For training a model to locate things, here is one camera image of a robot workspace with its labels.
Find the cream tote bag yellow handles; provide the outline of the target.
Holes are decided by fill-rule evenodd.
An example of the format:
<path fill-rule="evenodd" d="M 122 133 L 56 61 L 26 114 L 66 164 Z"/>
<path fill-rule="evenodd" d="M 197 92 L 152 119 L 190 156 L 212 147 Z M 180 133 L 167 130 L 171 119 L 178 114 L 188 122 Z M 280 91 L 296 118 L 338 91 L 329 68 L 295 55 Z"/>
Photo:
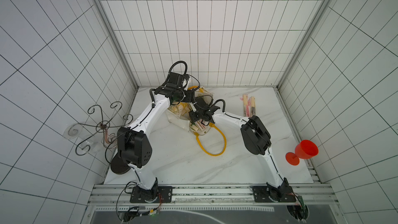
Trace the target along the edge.
<path fill-rule="evenodd" d="M 202 97 L 204 101 L 209 105 L 213 105 L 214 103 L 213 96 L 214 94 L 212 92 L 207 91 L 203 87 L 200 87 L 197 91 L 193 93 L 193 99 L 195 97 Z M 222 131 L 220 131 L 219 128 L 215 126 L 214 123 L 205 122 L 202 120 L 192 124 L 189 118 L 189 112 L 191 110 L 195 110 L 192 103 L 174 103 L 171 104 L 171 106 L 166 110 L 166 115 L 170 123 L 184 129 L 187 132 L 191 132 L 192 134 L 194 134 L 198 145 L 206 154 L 212 157 L 222 155 L 227 148 L 226 136 L 223 134 Z M 217 130 L 223 137 L 223 149 L 219 153 L 211 153 L 207 151 L 200 141 L 200 136 L 207 134 L 211 128 Z"/>

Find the grey pink folding fan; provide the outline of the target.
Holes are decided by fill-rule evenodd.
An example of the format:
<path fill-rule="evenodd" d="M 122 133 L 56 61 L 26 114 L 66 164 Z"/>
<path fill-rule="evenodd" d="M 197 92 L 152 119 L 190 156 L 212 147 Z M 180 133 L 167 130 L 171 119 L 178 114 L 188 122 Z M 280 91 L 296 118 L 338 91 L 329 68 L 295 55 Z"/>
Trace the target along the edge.
<path fill-rule="evenodd" d="M 249 106 L 250 106 L 250 116 L 252 117 L 256 114 L 256 100 L 254 96 L 250 97 Z"/>

